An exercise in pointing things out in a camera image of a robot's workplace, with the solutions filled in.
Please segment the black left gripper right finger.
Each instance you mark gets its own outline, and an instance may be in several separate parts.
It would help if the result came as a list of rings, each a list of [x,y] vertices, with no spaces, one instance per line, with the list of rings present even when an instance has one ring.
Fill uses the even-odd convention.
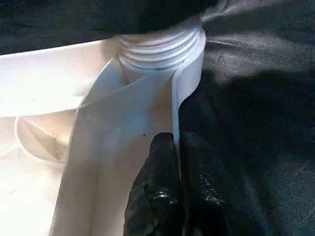
[[[232,176],[204,139],[196,133],[181,134],[180,162],[187,235],[257,234]]]

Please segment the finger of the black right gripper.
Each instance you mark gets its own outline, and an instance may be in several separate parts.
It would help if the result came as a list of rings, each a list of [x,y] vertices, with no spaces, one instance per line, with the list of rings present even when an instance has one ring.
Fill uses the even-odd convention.
[[[147,33],[179,24],[207,8],[217,0],[118,0],[115,6],[113,32]]]

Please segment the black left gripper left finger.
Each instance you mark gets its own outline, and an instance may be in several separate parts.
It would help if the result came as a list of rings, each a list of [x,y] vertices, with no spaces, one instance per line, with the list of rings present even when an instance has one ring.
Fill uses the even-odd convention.
[[[173,135],[155,135],[149,155],[131,187],[125,210],[125,236],[180,236],[182,186]]]

